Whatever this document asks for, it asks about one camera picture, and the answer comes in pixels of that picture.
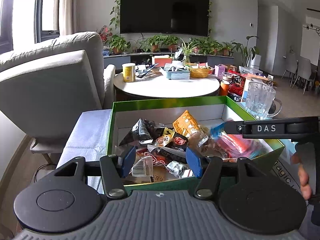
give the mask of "tv stand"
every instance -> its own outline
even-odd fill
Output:
[[[153,56],[160,55],[171,55],[170,52],[138,52],[138,53],[123,53],[119,55],[111,55],[108,57],[103,57],[104,67],[106,68],[109,64],[116,66],[116,72],[122,72],[122,64],[124,63],[135,63],[136,65],[142,64],[149,59],[152,62]],[[180,55],[179,60],[183,59],[183,54]],[[208,65],[214,67],[218,64],[234,64],[233,57],[220,56],[220,55],[203,55],[203,54],[191,54],[191,63],[195,62],[208,62]]]

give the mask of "screw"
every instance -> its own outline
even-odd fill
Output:
[[[124,195],[124,190],[120,188],[114,188],[108,192],[108,195],[112,198],[121,198]]]
[[[207,189],[207,188],[204,188],[204,189],[199,189],[196,192],[196,194],[197,194],[198,197],[208,198],[208,197],[212,196],[212,191]]]

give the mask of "black tv screen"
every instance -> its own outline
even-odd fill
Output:
[[[209,0],[121,0],[120,33],[208,36]]]

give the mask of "purple box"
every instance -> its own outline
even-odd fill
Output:
[[[222,79],[222,72],[225,72],[225,71],[227,71],[227,66],[225,66],[223,64],[219,64],[219,65],[214,66],[214,75],[218,79]]]

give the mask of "yellow can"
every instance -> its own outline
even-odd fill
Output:
[[[122,65],[122,74],[124,82],[135,82],[136,80],[136,64],[125,63]]]

